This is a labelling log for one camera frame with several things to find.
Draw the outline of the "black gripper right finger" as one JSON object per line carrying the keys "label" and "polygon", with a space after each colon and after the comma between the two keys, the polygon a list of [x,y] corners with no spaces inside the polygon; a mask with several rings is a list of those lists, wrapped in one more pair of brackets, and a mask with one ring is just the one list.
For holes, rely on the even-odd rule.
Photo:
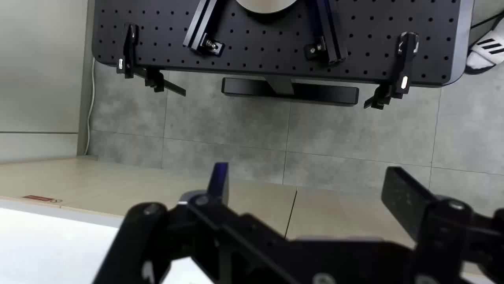
{"label": "black gripper right finger", "polygon": [[468,242],[471,208],[457,198],[437,195],[404,167],[386,168],[381,201],[416,242]]}

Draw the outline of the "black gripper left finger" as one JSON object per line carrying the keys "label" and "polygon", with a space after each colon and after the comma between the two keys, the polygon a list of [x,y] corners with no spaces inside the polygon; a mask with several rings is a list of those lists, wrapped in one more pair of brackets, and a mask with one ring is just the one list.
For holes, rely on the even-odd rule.
{"label": "black gripper left finger", "polygon": [[229,203],[229,163],[216,162],[205,189],[188,190],[180,200],[180,205],[227,205]]}

